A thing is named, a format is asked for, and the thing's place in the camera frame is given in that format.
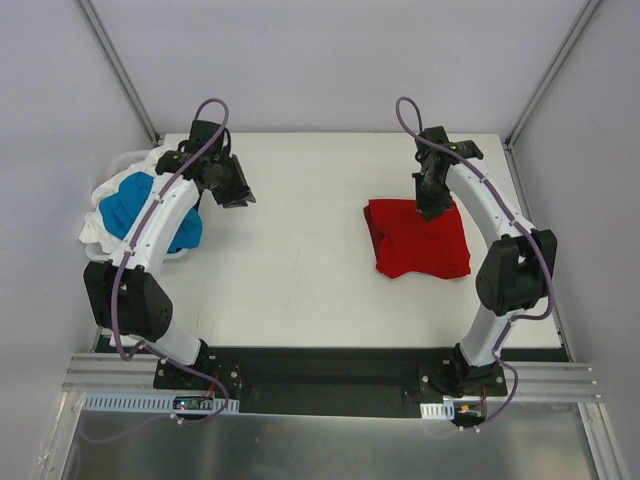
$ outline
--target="red towel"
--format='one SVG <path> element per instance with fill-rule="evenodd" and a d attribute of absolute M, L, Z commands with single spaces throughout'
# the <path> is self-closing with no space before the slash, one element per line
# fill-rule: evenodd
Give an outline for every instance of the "red towel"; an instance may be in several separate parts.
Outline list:
<path fill-rule="evenodd" d="M 462 219 L 453 209 L 425 222 L 413 200 L 369 200 L 364 208 L 376 268 L 390 278 L 421 272 L 451 279 L 471 273 Z"/>

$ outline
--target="blue towel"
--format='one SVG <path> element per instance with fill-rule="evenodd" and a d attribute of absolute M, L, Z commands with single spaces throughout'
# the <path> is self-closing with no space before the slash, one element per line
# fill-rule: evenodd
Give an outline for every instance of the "blue towel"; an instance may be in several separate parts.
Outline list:
<path fill-rule="evenodd" d="M 129 229 L 137 218 L 140 210 L 147 201 L 153 177 L 146 173 L 138 172 L 125 178 L 118 193 L 104 198 L 100 205 L 100 214 L 104 220 L 104 226 L 109 233 L 119 239 L 123 239 L 129 233 Z M 176 232 L 169 253 L 175 253 L 181 248 L 196 248 L 200 245 L 202 237 L 202 219 L 195 208 L 189 210 L 187 216 Z"/>

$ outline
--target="white towel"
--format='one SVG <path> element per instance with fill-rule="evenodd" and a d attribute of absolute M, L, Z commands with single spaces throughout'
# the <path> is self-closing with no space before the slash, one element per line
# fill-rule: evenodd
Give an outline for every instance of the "white towel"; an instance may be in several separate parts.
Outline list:
<path fill-rule="evenodd" d="M 142 162 L 132 163 L 126 170 L 115 174 L 109 180 L 104 182 L 98 188 L 96 188 L 91 194 L 91 204 L 95 210 L 89 212 L 84 217 L 84 225 L 80 236 L 78 237 L 82 243 L 99 243 L 104 253 L 113 253 L 121 240 L 111 235 L 104 227 L 104 221 L 102 215 L 98 209 L 98 204 L 103 198 L 113 195 L 118 191 L 120 183 L 137 172 L 144 172 L 149 175 L 155 176 L 156 165 L 158 160 L 167 150 L 175 150 L 177 148 L 174 144 L 167 144 L 161 147 L 154 148 L 149 152 L 146 158 Z"/>

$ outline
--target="gray wall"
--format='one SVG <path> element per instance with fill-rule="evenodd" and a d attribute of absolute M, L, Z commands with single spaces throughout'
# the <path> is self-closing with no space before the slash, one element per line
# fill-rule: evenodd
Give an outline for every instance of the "gray wall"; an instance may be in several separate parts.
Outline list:
<path fill-rule="evenodd" d="M 584 0 L 94 3 L 162 133 L 213 91 L 236 132 L 395 132 L 411 95 L 425 125 L 506 135 Z"/>
<path fill-rule="evenodd" d="M 594 362 L 640 478 L 640 2 L 609 0 L 518 142 L 538 225 L 559 237 L 556 285 L 570 345 Z"/>
<path fill-rule="evenodd" d="M 0 477 L 25 478 L 93 331 L 77 235 L 109 159 L 145 141 L 76 6 L 0 15 Z"/>

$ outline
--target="white plastic basket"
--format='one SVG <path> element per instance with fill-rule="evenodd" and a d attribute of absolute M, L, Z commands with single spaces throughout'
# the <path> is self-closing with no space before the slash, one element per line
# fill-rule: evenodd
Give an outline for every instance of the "white plastic basket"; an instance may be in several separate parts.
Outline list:
<path fill-rule="evenodd" d="M 122 172 L 126 170 L 129 165 L 134 163 L 142 162 L 150 150 L 136 150 L 135 152 L 127 152 L 122 155 L 116 157 L 109 165 L 109 170 L 107 171 L 107 178 L 112 177 L 118 172 Z M 175 260 L 180 257 L 183 257 L 189 251 L 188 248 L 183 248 L 176 253 L 168 253 L 165 257 L 165 260 Z M 109 259 L 109 254 L 104 253 L 102 251 L 102 247 L 99 243 L 88 243 L 84 246 L 84 253 L 89 257 L 90 260 L 96 262 L 105 262 Z"/>

